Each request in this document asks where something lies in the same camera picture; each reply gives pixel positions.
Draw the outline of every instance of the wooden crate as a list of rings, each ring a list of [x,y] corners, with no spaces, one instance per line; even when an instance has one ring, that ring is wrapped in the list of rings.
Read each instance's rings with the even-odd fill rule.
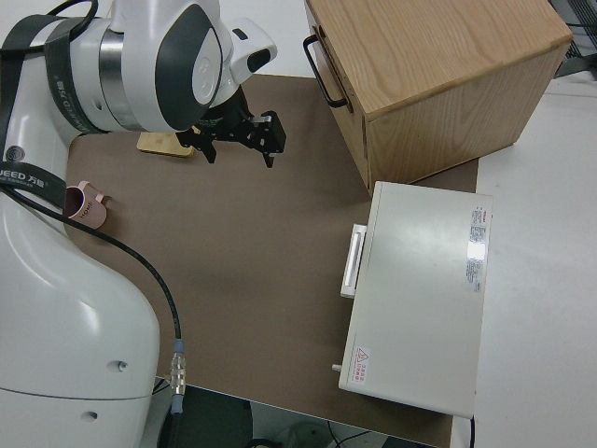
[[[305,0],[370,192],[514,143],[572,39],[546,0]]]

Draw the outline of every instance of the brown mat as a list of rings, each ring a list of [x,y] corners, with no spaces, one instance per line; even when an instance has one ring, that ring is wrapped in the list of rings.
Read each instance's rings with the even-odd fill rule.
[[[351,313],[340,282],[353,223],[370,198],[314,79],[253,77],[255,114],[273,109],[285,154],[217,145],[214,165],[136,149],[138,133],[88,136],[68,180],[112,196],[102,230],[141,252],[168,282],[187,344],[190,384],[431,445],[449,446],[451,417],[338,389]],[[474,190],[476,163],[424,181]],[[152,277],[88,235],[85,252],[123,273],[160,320],[158,374],[169,370],[172,321]]]

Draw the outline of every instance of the black handle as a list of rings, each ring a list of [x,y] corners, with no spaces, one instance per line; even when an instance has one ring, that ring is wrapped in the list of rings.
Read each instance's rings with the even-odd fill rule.
[[[321,75],[317,71],[317,66],[315,65],[315,61],[313,60],[313,57],[311,56],[311,53],[309,52],[309,46],[318,41],[319,41],[319,37],[317,35],[310,35],[302,43],[302,47],[304,48],[305,54],[307,55],[307,60],[309,61],[309,65],[311,66],[311,69],[315,73],[315,79],[317,79],[317,84],[319,84],[319,88],[321,89],[321,92],[324,94],[324,97],[326,97],[327,104],[330,107],[343,107],[345,105],[348,105],[348,100],[346,100],[346,98],[342,98],[341,100],[332,100],[331,99],[331,97],[329,96],[329,93],[327,92],[326,85],[324,84],[324,80],[321,79]]]

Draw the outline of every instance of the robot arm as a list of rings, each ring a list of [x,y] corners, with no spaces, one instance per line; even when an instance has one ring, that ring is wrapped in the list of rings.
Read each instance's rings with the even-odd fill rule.
[[[119,43],[119,55],[110,56],[108,41]],[[100,75],[123,127],[178,131],[180,143],[202,150],[209,162],[213,140],[237,141],[259,150],[271,166],[272,155],[284,149],[284,131],[275,112],[254,119],[240,86],[275,56],[271,39],[251,21],[222,23],[217,2],[117,0],[100,49]]]
[[[240,87],[275,57],[256,25],[227,27],[217,0],[116,0],[112,19],[94,14],[82,28],[81,19],[32,16],[8,34],[2,189],[25,189],[60,212],[68,148],[86,133],[180,133],[212,160],[216,139],[258,149],[269,164],[282,152],[275,113],[254,118]],[[60,223],[2,191],[0,222],[4,443],[136,448],[160,340],[145,297],[81,254]],[[182,360],[174,364],[184,375]]]

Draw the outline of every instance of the pink cup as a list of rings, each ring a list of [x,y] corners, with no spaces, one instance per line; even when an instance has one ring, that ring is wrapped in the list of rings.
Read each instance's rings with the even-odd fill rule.
[[[103,204],[104,194],[95,188],[91,182],[81,180],[78,185],[66,189],[66,199],[62,212],[66,217],[85,224],[93,229],[99,228],[105,222],[107,210]]]

